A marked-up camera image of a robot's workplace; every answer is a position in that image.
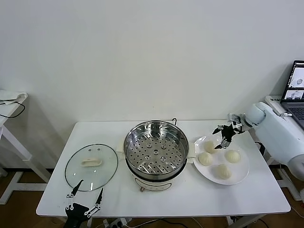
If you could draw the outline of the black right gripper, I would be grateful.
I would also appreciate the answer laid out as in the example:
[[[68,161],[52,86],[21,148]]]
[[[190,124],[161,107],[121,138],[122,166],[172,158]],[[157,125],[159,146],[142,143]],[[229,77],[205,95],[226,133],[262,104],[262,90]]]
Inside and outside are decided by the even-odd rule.
[[[213,131],[212,135],[217,134],[221,132],[222,135],[222,141],[219,145],[217,145],[214,149],[225,149],[229,147],[232,137],[236,134],[241,134],[242,133],[242,128],[234,128],[233,125],[218,125],[217,128]]]

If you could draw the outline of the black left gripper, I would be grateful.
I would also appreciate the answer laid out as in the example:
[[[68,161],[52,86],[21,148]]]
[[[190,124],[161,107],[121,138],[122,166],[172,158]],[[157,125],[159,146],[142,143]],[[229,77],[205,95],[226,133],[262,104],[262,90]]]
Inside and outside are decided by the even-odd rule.
[[[95,205],[91,209],[89,209],[86,206],[80,205],[78,203],[74,203],[74,196],[76,195],[83,181],[84,180],[81,180],[72,189],[71,193],[67,194],[66,196],[68,204],[65,210],[67,215],[65,228],[80,228],[83,222],[88,221],[89,217],[92,217],[95,213],[97,213],[101,209],[101,201],[102,201],[104,188],[101,188],[101,191],[97,197]]]

